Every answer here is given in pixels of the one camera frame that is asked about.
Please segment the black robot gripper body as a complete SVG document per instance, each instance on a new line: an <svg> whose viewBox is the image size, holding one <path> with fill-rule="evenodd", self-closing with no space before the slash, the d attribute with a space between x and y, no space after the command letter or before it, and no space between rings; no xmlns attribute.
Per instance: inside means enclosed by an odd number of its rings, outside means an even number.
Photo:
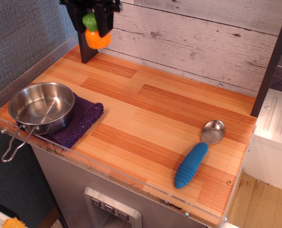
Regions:
<svg viewBox="0 0 282 228"><path fill-rule="evenodd" d="M60 0L59 3L63 5L72 4L80 8L103 7L110 11L122 11L122 4L119 0Z"/></svg>

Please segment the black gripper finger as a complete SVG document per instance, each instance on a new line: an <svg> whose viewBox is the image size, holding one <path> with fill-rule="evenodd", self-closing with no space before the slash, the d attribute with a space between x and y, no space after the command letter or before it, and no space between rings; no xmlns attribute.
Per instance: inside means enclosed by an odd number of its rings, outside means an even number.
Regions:
<svg viewBox="0 0 282 228"><path fill-rule="evenodd" d="M87 13L87 10L84 8L79 8L75 5L69 4L68 5L68 14L69 17L74 25L75 30L78 33L84 33L85 26L82 22L83 16Z"/></svg>
<svg viewBox="0 0 282 228"><path fill-rule="evenodd" d="M113 12L108 6L96 6L94 14L99 36L103 38L113 29Z"/></svg>

